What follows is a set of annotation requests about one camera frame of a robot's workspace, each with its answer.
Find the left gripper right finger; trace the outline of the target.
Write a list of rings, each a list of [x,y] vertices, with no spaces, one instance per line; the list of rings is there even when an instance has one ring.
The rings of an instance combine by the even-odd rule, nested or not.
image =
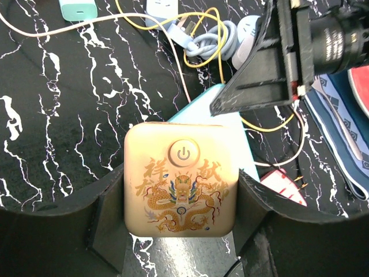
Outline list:
[[[233,236],[244,276],[368,276],[368,212],[305,207],[244,171]]]

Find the teal triangular power strip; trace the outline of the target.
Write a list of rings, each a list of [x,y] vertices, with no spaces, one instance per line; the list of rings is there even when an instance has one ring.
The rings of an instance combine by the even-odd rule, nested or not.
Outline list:
[[[187,106],[169,119],[174,123],[192,123],[207,125],[223,125],[233,129],[236,133],[236,149],[240,158],[239,168],[256,181],[260,181],[254,158],[244,131],[239,113],[228,113],[211,116],[209,106],[217,94],[223,89],[224,84],[216,84],[197,96]]]

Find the pink square plug adapter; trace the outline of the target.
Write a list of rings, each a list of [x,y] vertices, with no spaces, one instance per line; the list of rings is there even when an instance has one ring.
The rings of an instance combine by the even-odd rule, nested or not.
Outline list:
[[[261,178],[261,184],[290,199],[300,205],[307,206],[307,203],[300,193],[300,189],[295,182],[286,175],[283,169],[272,170]]]

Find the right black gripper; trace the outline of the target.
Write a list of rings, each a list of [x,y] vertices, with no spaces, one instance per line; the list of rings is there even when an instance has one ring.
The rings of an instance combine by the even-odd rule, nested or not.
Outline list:
[[[292,103],[315,76],[368,65],[368,1],[310,19],[304,1],[267,1],[249,56],[218,93],[212,116]]]

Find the round light blue power socket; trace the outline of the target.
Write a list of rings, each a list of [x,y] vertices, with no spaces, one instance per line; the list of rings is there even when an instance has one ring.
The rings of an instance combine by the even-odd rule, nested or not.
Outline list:
[[[258,15],[248,15],[237,25],[238,47],[232,57],[232,65],[236,70],[240,69],[253,49],[259,18]]]

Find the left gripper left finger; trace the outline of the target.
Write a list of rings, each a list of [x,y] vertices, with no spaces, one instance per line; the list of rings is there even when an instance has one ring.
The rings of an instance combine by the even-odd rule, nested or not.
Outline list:
[[[122,276],[123,166],[34,212],[1,208],[1,276]]]

